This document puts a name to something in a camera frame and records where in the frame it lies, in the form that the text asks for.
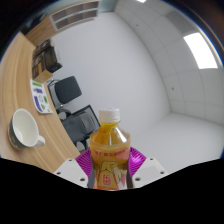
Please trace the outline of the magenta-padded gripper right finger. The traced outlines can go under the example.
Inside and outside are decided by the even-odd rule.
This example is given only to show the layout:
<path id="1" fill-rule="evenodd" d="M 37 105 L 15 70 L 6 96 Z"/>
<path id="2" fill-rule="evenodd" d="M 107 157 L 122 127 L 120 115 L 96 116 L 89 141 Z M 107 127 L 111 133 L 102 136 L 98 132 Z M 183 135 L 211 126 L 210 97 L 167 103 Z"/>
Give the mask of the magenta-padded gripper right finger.
<path id="1" fill-rule="evenodd" d="M 127 172 L 127 188 L 144 187 L 168 175 L 155 157 L 146 157 L 137 149 L 130 148 Z"/>

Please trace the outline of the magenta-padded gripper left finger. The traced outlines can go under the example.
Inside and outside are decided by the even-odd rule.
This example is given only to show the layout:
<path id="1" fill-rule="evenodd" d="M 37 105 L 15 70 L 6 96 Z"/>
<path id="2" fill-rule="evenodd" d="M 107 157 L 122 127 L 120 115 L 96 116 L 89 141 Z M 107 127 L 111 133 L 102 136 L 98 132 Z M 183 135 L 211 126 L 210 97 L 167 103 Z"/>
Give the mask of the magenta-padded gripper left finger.
<path id="1" fill-rule="evenodd" d="M 54 174 L 78 186 L 92 188 L 94 170 L 90 150 L 85 150 L 77 158 L 65 160 Z"/>

